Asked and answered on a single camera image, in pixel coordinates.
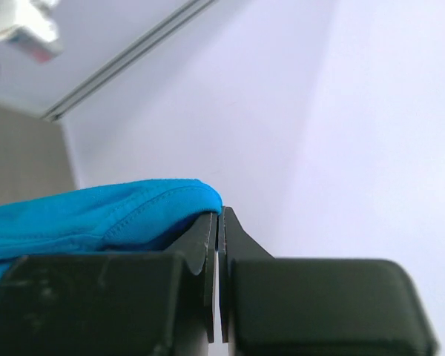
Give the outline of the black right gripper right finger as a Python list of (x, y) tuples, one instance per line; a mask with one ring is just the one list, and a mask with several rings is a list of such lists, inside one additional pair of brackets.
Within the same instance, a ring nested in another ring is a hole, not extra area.
[(436, 355), (411, 277), (390, 260), (282, 258), (218, 219), (222, 340), (231, 355)]

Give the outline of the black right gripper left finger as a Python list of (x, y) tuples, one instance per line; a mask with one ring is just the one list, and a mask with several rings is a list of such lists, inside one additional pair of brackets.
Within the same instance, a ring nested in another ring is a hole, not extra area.
[(164, 251), (26, 256), (0, 280), (0, 355), (206, 355), (217, 215)]

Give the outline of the blue t shirt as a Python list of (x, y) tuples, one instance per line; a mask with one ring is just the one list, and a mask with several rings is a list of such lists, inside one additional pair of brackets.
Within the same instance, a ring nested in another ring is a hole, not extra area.
[(198, 179), (149, 179), (0, 206), (0, 278), (25, 255), (153, 250), (223, 201)]

